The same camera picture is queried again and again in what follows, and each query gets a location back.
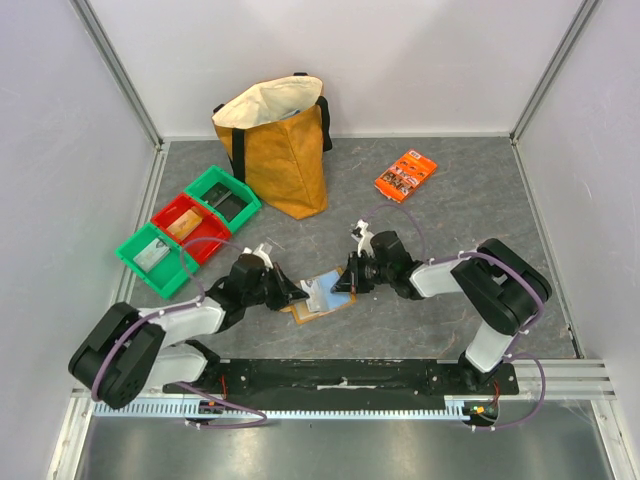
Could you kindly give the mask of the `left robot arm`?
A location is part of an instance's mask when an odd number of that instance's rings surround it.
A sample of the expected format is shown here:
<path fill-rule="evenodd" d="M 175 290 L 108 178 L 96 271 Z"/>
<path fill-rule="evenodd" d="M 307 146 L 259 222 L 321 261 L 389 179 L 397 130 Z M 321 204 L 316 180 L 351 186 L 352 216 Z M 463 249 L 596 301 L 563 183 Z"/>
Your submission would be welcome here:
<path fill-rule="evenodd" d="M 228 275 L 190 301 L 147 309 L 113 304 L 71 356 L 68 372 L 95 402 L 113 409 L 145 389 L 175 382 L 210 392 L 220 369 L 195 338 L 230 329 L 250 307 L 280 311 L 308 298 L 267 254 L 247 250 Z"/>

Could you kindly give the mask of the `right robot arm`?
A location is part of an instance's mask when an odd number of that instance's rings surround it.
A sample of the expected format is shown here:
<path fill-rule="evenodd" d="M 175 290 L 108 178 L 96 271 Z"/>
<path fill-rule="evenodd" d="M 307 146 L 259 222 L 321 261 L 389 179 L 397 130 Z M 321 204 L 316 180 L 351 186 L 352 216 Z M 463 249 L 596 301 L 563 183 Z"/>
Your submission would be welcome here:
<path fill-rule="evenodd" d="M 483 392 L 518 335 L 542 316 L 552 296 L 550 282 L 496 238 L 476 249 L 428 261 L 415 260 L 394 231 L 363 240 L 331 291 L 353 295 L 377 285 L 398 296 L 422 300 L 462 293 L 482 318 L 475 337 L 458 360 L 458 381 L 467 392 Z"/>

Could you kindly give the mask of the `grey white card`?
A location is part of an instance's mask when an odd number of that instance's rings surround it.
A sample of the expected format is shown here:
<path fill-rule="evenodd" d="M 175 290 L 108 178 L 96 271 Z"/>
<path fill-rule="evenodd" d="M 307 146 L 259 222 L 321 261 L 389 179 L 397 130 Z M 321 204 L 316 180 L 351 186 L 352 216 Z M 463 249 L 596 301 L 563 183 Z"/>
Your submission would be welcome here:
<path fill-rule="evenodd" d="M 302 280 L 300 287 L 310 295 L 310 299 L 305 301 L 309 312 L 320 313 L 329 310 L 327 294 L 320 277 Z"/>

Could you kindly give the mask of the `yellow leather card holder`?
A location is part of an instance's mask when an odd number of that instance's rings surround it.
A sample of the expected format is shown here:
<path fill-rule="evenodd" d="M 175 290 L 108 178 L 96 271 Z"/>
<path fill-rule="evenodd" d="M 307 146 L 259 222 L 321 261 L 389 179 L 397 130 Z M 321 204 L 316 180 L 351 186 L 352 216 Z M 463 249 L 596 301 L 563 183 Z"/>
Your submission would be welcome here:
<path fill-rule="evenodd" d="M 302 325 L 353 305 L 356 302 L 355 295 L 332 291 L 343 273 L 342 267 L 336 267 L 314 277 L 299 280 L 295 285 L 307 293 L 309 298 L 294 302 L 282 312 L 290 313 L 295 322 Z"/>

